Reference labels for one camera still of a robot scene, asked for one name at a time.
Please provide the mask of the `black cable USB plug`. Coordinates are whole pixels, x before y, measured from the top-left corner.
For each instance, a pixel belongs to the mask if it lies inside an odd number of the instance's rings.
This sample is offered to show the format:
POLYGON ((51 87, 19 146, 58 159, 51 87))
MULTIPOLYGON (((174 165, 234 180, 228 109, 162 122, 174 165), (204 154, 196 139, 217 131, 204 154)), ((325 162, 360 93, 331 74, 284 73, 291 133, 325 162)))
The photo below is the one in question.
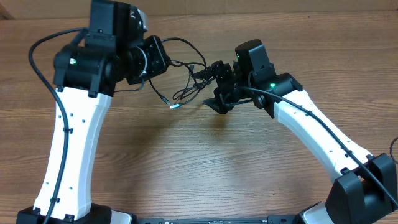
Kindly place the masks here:
MULTIPOLYGON (((165 38, 165 39, 161 39, 163 46, 165 46, 165 51, 166 54, 168 54, 168 50, 172 51, 172 55, 169 56, 170 57, 170 67, 172 68, 183 68, 186 69, 185 67, 173 67, 171 66, 171 61, 172 60, 178 60, 181 62, 199 62, 199 63, 206 63, 206 59, 204 57, 204 55, 189 41, 180 38, 180 37, 169 37, 169 38, 165 38)), ((200 70, 203 70, 202 66, 199 65, 195 65, 195 67, 200 67, 200 70)), ((187 77, 186 79, 186 84, 187 84, 187 80, 188 80, 188 70, 186 69, 187 72, 187 77)), ((156 94, 158 94, 158 96, 160 97, 160 99, 168 106, 170 106, 172 103, 174 103, 175 101, 173 100, 173 95, 170 98, 170 100, 168 100, 165 95, 163 95, 158 89, 156 89, 156 87, 153 84, 153 81, 150 79, 149 80, 149 84, 151 85, 151 88, 154 90, 154 92, 156 94)))

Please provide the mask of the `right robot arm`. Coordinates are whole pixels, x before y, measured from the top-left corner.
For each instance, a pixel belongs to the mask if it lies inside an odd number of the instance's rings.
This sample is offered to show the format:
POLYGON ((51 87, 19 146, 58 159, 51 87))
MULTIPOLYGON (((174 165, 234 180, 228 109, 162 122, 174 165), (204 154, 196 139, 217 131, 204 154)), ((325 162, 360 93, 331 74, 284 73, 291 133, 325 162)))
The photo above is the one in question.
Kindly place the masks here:
POLYGON ((267 223, 374 223, 397 210, 396 165, 388 155, 374 156, 340 131, 291 74, 277 74, 260 40, 235 52, 232 64, 217 61, 194 74, 217 84, 205 104, 219 114, 243 103, 265 110, 303 142, 332 182, 325 202, 296 215, 270 215, 267 223))

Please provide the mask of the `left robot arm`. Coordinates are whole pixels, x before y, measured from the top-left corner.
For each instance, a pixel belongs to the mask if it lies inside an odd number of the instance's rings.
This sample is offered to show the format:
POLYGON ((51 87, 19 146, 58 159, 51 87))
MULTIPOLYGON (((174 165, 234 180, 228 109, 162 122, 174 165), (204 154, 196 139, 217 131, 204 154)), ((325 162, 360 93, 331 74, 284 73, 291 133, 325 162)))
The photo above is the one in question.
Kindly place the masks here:
POLYGON ((93 1, 88 27, 55 56, 56 101, 49 162, 33 206, 19 211, 18 223, 135 223, 135 215, 97 205, 91 178, 103 121, 116 84, 143 88, 169 66, 161 40, 146 37, 146 16, 136 6, 93 1))

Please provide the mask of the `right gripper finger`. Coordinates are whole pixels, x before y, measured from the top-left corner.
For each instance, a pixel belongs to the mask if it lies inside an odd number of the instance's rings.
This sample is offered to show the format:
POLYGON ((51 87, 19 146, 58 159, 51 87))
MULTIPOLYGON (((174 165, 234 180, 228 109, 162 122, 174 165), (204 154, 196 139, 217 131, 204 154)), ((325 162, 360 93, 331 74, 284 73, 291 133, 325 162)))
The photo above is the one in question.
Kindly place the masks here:
POLYGON ((208 68, 205 68, 199 72, 195 72, 192 77, 202 80, 209 80, 211 78, 216 78, 219 74, 223 72, 224 63, 219 60, 212 63, 208 68))
POLYGON ((211 109, 216 111, 218 114, 226 114, 231 111, 234 107, 233 103, 236 101, 227 101, 226 103, 222 103, 218 98, 209 98, 203 101, 203 104, 209 106, 211 109))

